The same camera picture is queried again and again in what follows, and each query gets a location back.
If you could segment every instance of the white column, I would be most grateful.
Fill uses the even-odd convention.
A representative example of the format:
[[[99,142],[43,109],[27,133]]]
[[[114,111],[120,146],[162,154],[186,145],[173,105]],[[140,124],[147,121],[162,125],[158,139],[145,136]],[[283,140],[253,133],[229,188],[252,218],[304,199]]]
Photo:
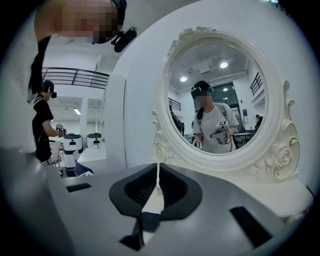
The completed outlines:
[[[112,73],[109,77],[104,102],[105,153],[110,170],[127,168],[124,138],[124,100],[126,79]]]
[[[80,134],[82,136],[83,148],[86,148],[86,137],[87,137],[87,113],[88,113],[88,98],[82,98],[81,103],[81,116],[80,116]]]

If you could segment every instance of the ornate white mirror frame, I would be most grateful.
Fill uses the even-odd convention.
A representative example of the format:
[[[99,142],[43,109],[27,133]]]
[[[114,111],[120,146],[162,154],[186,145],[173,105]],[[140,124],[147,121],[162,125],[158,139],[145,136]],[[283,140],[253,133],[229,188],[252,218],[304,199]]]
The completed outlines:
[[[169,69],[188,45],[203,39],[232,42],[247,52],[265,78],[267,114],[255,139],[241,150],[229,154],[209,154],[192,148],[177,133],[168,115]],[[252,41],[232,31],[212,27],[185,29],[173,41],[158,78],[157,108],[152,112],[157,132],[152,146],[153,160],[185,167],[231,182],[274,184],[294,179],[300,156],[295,125],[290,117],[294,104],[287,98],[289,82],[281,80],[266,54]]]

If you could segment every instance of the woman wearing headset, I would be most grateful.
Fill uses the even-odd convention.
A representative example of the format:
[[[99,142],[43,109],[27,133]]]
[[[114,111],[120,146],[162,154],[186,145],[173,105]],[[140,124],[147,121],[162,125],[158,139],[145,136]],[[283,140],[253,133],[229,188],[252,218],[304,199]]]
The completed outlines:
[[[51,36],[87,38],[88,43],[103,44],[121,30],[126,8],[126,0],[45,0],[28,17],[0,70],[3,148],[36,151],[33,102],[42,89],[42,65]]]
[[[232,136],[236,133],[239,123],[227,104],[213,101],[213,90],[205,81],[199,81],[192,87],[192,97],[201,102],[201,108],[193,121],[194,141],[202,142],[202,150],[209,153],[223,154],[235,151]],[[215,132],[216,126],[224,121],[228,122],[229,129],[224,132],[224,141],[221,142],[211,135]]]

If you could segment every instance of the hand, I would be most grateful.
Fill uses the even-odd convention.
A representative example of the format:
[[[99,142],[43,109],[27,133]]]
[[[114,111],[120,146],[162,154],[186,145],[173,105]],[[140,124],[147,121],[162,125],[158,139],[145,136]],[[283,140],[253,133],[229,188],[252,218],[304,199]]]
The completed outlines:
[[[231,134],[230,132],[227,130],[224,133],[224,144],[228,144],[231,141]]]

